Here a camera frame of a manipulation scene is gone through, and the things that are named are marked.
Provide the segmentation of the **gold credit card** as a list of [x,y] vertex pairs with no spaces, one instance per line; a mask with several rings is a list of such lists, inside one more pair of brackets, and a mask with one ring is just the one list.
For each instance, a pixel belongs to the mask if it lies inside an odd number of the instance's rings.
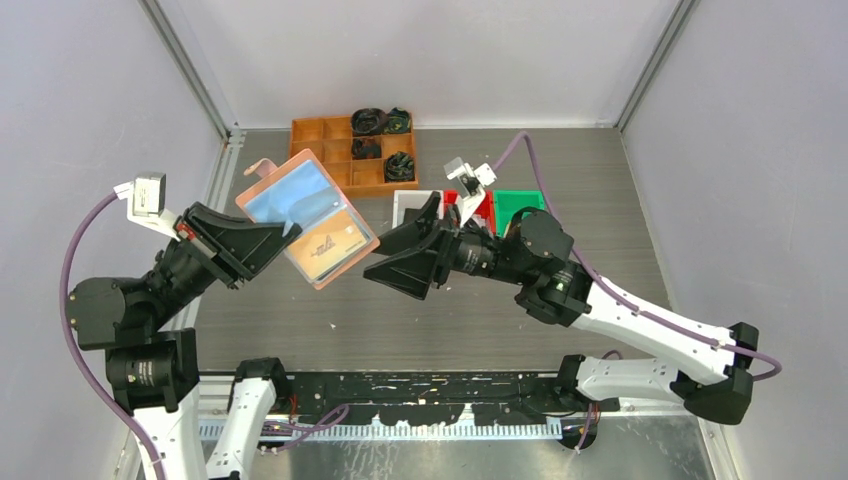
[[356,218],[348,209],[341,209],[302,234],[287,254],[307,280],[319,283],[368,243]]

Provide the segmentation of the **tan leather card holder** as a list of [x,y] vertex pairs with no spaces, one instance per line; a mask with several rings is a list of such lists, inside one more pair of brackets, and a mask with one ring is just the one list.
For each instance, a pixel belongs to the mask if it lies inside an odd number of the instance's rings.
[[305,278],[288,256],[288,246],[284,250],[286,257],[314,289],[325,288],[380,245],[378,235],[311,151],[303,150],[280,165],[261,158],[247,167],[243,175],[256,176],[258,180],[239,193],[235,203],[255,223],[298,223],[303,229],[301,236],[330,215],[348,209],[369,237],[364,248],[319,283]]

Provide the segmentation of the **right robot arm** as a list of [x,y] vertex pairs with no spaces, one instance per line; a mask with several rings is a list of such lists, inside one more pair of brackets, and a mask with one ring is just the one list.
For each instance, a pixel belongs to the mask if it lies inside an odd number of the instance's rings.
[[464,226],[459,209],[437,213],[431,194],[380,237],[367,280],[423,300],[453,272],[518,287],[515,303],[535,320],[601,334],[645,353],[642,360],[568,355],[555,382],[558,403],[577,411],[619,397],[668,401],[724,425],[739,424],[752,401],[750,370],[759,332],[716,327],[633,296],[581,265],[573,238],[547,211],[516,211],[497,236]]

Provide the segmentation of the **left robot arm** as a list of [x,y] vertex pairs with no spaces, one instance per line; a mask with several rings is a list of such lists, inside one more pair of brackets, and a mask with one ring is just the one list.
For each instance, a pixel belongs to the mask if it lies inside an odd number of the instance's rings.
[[69,285],[74,256],[100,200],[74,231],[60,270],[63,335],[80,373],[139,441],[153,479],[203,479],[198,438],[196,331],[165,325],[213,283],[237,289],[301,234],[296,223],[254,224],[196,202],[170,225],[177,233],[140,277],[92,277]]

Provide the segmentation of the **white bin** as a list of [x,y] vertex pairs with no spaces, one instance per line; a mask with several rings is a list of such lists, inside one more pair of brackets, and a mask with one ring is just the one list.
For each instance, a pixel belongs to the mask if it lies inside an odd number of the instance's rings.
[[393,196],[392,228],[413,218],[414,213],[423,210],[434,190],[395,190]]

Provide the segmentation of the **red bin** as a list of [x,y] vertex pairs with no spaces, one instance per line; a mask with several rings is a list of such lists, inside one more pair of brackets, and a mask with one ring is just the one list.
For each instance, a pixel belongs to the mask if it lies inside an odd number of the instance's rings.
[[[444,201],[443,213],[447,214],[450,206],[456,203],[458,192],[455,190],[444,190],[442,198]],[[491,191],[486,192],[484,200],[472,214],[471,221],[489,233],[493,235],[497,234],[494,199]]]

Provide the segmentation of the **black rolled belt lower right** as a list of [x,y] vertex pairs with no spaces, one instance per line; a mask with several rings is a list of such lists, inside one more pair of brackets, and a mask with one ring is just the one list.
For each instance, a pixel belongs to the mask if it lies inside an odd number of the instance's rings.
[[414,181],[416,179],[414,156],[404,151],[393,153],[384,161],[383,176],[387,183]]

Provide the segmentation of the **black rolled belt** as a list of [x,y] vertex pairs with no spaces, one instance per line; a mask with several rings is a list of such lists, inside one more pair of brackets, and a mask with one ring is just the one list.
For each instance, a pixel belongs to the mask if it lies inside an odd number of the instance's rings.
[[383,133],[388,123],[388,114],[380,108],[362,108],[350,117],[354,137],[375,136]]
[[409,111],[400,107],[394,107],[387,113],[387,120],[383,130],[386,135],[400,135],[410,133],[412,130],[412,116]]
[[355,137],[351,144],[353,160],[377,159],[382,157],[382,147],[376,137]]
[[416,179],[414,156],[404,151],[393,153],[384,161],[383,176],[387,183],[414,181]]

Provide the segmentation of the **green bin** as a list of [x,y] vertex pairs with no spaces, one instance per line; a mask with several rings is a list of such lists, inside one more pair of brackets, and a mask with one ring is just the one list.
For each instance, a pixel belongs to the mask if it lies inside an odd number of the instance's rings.
[[503,236],[512,216],[522,208],[535,207],[545,210],[546,203],[541,192],[534,190],[496,190],[493,193],[496,234]]

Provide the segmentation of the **black rolled belt middle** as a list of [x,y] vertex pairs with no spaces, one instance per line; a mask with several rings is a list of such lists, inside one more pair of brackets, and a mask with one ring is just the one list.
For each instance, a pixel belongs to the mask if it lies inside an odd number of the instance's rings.
[[353,160],[377,159],[382,157],[382,147],[376,137],[355,137],[351,144]]

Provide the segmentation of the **black rolled belt top right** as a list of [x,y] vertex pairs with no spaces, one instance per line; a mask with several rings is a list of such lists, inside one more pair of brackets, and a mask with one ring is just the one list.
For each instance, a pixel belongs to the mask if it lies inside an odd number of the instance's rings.
[[386,135],[400,135],[410,133],[412,130],[412,116],[409,111],[400,107],[394,107],[387,113],[387,120],[383,130]]

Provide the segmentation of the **orange compartment tray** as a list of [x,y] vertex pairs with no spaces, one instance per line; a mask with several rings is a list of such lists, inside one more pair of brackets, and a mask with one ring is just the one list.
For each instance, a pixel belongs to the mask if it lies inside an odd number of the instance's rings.
[[[350,198],[390,196],[420,184],[414,130],[357,137],[349,115],[297,118],[291,122],[289,155],[303,150],[315,155]],[[388,180],[386,162],[398,153],[412,157],[412,172],[398,181]]]

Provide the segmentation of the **black rolled belt top left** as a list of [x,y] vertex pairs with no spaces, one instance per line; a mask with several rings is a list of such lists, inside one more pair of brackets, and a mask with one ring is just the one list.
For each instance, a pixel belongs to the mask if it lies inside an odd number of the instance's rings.
[[354,137],[375,136],[383,133],[388,123],[388,114],[380,108],[362,108],[350,117]]

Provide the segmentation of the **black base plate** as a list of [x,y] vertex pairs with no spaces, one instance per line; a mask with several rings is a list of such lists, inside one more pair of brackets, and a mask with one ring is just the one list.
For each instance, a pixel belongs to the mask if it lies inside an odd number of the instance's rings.
[[250,367],[233,382],[258,378],[273,388],[270,412],[294,425],[453,425],[469,409],[477,426],[531,425],[588,410],[546,372],[296,372]]

